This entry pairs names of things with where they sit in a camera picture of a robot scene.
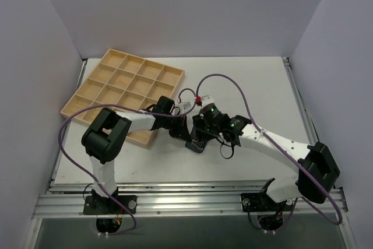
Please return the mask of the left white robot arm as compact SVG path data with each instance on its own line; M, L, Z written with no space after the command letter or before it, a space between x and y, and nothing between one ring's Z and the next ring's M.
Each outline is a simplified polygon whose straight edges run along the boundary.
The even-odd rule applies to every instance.
M114 159L119 155L128 134L137 131L166 129L173 138L190 141L186 117L173 117L175 102L161 96L155 105L140 113L117 113L104 107L84 133L81 143L89 155L95 176L92 197L103 213L116 210L118 188Z

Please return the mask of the navy striped underwear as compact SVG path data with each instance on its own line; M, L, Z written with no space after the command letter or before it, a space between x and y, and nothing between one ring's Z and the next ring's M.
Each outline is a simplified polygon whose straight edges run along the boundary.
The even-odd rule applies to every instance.
M190 137L190 141L187 141L184 146L196 154L202 154L211 140L208 134L196 126L193 126Z

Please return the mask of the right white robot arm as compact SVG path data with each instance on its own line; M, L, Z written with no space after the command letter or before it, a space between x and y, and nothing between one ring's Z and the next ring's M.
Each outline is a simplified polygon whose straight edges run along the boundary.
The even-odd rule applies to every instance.
M321 142L310 145L292 141L259 127L249 118L229 117L215 104L203 107L192 119L200 139L218 139L232 147L252 149L293 170L293 176L269 180L258 196L264 209L271 210L295 198L322 204L340 176L329 148Z

